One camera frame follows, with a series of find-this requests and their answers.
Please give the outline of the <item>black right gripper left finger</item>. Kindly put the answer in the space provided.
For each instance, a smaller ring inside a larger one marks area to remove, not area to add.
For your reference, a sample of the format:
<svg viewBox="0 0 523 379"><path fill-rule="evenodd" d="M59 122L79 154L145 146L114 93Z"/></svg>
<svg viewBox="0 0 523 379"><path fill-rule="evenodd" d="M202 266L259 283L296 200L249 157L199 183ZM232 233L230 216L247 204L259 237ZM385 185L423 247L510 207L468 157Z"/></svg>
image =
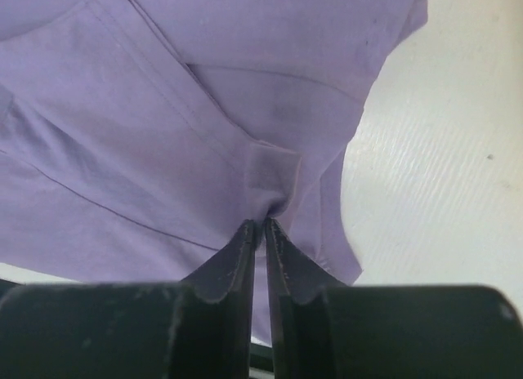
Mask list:
<svg viewBox="0 0 523 379"><path fill-rule="evenodd" d="M1 283L4 378L246 378L257 226L179 282Z"/></svg>

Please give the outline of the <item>purple t shirt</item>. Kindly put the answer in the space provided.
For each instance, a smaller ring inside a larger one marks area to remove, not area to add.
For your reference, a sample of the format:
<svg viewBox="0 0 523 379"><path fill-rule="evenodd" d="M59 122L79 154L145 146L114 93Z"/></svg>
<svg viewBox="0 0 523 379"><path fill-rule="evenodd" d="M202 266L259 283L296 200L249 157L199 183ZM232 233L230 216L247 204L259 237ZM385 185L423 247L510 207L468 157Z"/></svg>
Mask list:
<svg viewBox="0 0 523 379"><path fill-rule="evenodd" d="M1 260L179 280L275 218L344 283L346 146L428 0L1 0Z"/></svg>

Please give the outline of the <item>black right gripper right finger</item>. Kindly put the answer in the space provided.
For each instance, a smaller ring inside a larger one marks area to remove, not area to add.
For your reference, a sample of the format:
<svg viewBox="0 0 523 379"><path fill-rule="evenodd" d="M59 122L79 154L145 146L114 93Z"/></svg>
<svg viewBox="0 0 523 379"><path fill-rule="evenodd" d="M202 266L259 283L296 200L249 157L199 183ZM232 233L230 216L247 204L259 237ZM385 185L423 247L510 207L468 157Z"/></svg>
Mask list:
<svg viewBox="0 0 523 379"><path fill-rule="evenodd" d="M476 285L349 287L265 224L278 378L519 378L522 323Z"/></svg>

